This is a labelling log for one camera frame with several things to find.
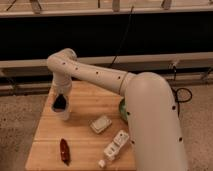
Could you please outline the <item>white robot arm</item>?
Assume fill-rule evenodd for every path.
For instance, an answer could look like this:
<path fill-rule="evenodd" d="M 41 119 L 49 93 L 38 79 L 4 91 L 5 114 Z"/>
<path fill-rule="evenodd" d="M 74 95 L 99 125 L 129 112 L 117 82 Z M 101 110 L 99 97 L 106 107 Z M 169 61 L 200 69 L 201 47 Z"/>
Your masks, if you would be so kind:
<path fill-rule="evenodd" d="M 50 55 L 47 67 L 59 94 L 77 78 L 125 99 L 137 171 L 189 171 L 175 98 L 162 76 L 80 63 L 70 48 Z"/>

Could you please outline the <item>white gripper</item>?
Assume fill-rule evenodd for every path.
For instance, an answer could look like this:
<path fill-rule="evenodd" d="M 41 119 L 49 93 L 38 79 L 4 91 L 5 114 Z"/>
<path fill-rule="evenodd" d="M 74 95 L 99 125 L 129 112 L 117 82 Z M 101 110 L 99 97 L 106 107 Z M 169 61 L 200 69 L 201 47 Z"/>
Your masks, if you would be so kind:
<path fill-rule="evenodd" d="M 53 77 L 52 81 L 53 94 L 55 97 L 62 95 L 68 99 L 69 93 L 72 89 L 72 79 L 70 77 Z"/>

